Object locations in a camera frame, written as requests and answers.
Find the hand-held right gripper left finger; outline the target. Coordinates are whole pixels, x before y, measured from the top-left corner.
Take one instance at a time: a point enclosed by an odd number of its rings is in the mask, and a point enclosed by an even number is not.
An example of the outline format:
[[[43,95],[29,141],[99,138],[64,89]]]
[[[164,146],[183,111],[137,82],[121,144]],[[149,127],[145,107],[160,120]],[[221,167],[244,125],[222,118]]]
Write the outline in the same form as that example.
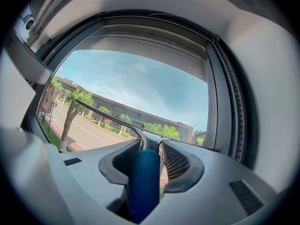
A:
[[[70,220],[63,225],[135,225],[129,208],[128,176],[140,140],[59,153],[45,145],[51,175]]]

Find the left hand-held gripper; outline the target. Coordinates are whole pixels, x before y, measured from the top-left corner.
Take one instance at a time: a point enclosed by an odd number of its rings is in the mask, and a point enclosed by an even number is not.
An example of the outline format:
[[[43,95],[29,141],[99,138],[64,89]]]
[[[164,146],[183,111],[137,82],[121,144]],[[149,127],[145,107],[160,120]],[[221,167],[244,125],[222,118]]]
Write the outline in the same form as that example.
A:
[[[35,20],[29,4],[16,19],[14,30],[7,35],[4,48],[24,79],[35,84],[47,85],[53,78],[53,72],[25,44],[34,25]]]

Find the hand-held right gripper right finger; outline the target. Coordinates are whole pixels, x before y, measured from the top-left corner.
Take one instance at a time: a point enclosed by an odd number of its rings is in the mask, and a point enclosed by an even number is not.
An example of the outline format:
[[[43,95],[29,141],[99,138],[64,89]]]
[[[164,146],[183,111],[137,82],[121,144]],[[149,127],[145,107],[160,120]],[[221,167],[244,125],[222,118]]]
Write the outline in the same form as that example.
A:
[[[237,225],[256,222],[277,193],[254,172],[218,152],[164,141],[164,198],[150,225]]]

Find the metal squeegee with blue handle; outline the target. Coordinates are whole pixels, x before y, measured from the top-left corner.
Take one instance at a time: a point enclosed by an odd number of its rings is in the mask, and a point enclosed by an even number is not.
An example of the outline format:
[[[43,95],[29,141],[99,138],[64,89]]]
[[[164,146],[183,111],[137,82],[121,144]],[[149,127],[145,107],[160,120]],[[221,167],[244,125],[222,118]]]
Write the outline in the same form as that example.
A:
[[[140,140],[132,171],[128,176],[128,198],[132,222],[141,223],[159,204],[168,183],[168,173],[163,157],[164,141],[176,141],[188,145],[191,143],[161,136],[131,125],[120,119],[104,114],[104,117],[130,128]]]

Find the hinged window glass pane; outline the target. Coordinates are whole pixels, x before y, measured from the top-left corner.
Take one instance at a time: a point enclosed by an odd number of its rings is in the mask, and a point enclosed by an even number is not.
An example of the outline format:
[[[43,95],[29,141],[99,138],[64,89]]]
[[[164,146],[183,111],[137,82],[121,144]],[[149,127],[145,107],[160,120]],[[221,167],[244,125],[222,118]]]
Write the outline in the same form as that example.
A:
[[[64,90],[92,92],[194,130],[215,131],[216,104],[208,42],[141,25],[104,25],[84,35],[58,58],[50,83],[59,90],[48,120],[48,135],[60,149],[71,100]],[[124,140],[77,114],[67,149],[93,149]]]

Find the red sign board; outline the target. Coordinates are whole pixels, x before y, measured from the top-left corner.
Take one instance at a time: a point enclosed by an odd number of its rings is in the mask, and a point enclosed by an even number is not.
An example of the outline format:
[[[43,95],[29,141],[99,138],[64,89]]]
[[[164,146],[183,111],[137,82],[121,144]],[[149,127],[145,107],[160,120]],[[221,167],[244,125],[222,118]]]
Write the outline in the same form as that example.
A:
[[[50,85],[46,91],[44,100],[41,104],[39,118],[44,118],[46,114],[50,114],[54,106],[55,99],[58,95],[59,90],[53,85]]]

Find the brown grey building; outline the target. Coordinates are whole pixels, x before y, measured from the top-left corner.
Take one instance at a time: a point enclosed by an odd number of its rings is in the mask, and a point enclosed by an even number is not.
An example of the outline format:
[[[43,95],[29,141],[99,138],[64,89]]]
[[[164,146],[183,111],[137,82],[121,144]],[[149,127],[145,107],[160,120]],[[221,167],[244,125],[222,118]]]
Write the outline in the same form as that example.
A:
[[[205,143],[207,132],[194,130],[194,128],[189,125],[137,110],[95,93],[92,94],[91,99],[94,101],[92,105],[93,108],[115,119],[128,118],[131,125],[178,141],[200,146],[203,146]],[[121,124],[90,109],[85,108],[82,112],[79,112],[79,115],[105,130],[120,134],[124,138],[136,137],[136,134],[129,128],[123,127]]]

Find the window with dark frame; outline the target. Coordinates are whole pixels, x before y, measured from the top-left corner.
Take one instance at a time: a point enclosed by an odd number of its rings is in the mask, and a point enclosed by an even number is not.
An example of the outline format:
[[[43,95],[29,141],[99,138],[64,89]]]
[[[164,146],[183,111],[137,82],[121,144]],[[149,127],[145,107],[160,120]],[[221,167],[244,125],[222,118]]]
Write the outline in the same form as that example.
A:
[[[253,170],[258,151],[258,116],[252,89],[241,64],[227,44],[203,26],[170,13],[146,9],[101,12],[77,23],[54,39],[49,39],[38,49],[36,55],[54,71],[58,68],[58,58],[70,51],[84,35],[101,28],[109,21],[120,19],[145,21],[151,27],[159,23],[167,28],[174,25],[208,42],[206,48],[216,90],[214,98],[217,100],[214,136],[230,135],[227,154],[233,155],[238,162]]]

